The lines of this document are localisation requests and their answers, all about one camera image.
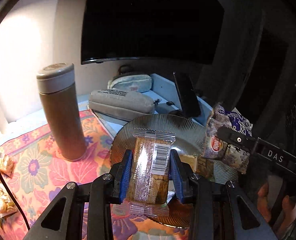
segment black tv screen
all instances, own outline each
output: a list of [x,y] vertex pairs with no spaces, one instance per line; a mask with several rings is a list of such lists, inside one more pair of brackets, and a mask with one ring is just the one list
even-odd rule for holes
[[223,14],[217,0],[87,0],[82,63],[171,58],[211,64]]

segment barcode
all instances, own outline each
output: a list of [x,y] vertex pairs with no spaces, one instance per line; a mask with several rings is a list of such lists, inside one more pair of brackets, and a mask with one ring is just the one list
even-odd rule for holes
[[0,158],[1,158],[1,159],[3,159],[3,158],[4,158],[4,156],[5,156],[5,154],[4,154],[4,153],[2,153],[2,152],[0,152]]
[[119,90],[112,90],[112,89],[101,89],[100,91],[98,91],[98,93],[113,94],[113,95],[125,97],[128,92],[119,91]]
[[155,144],[151,174],[168,175],[170,149],[170,145],[160,143]]

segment pink floral fabric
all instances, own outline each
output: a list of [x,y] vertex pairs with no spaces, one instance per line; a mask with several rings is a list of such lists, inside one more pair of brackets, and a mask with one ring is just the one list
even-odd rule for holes
[[[88,147],[85,156],[76,162],[62,158],[48,125],[0,146],[0,152],[12,156],[16,162],[12,176],[5,175],[5,181],[24,210],[30,226],[67,182],[92,182],[110,170],[112,138],[89,110],[81,111],[80,119]],[[87,219],[86,203],[83,240],[87,239]],[[166,227],[146,217],[125,215],[118,205],[112,205],[112,225],[117,240],[151,239],[151,235],[157,236],[157,239],[187,239],[187,230]],[[5,218],[0,228],[0,235],[5,240],[22,240],[26,233],[27,228],[19,212]]]

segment black smartphone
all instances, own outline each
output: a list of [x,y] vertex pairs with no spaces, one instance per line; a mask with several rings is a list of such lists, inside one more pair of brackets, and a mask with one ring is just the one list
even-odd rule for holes
[[189,75],[181,72],[174,72],[173,75],[184,117],[198,117],[201,110]]

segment thermos bottle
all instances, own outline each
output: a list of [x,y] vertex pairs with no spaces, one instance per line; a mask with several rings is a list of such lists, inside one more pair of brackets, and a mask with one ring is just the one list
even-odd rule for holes
[[38,71],[37,83],[47,121],[62,156],[69,161],[79,160],[86,152],[86,144],[78,111],[74,65],[47,66]]

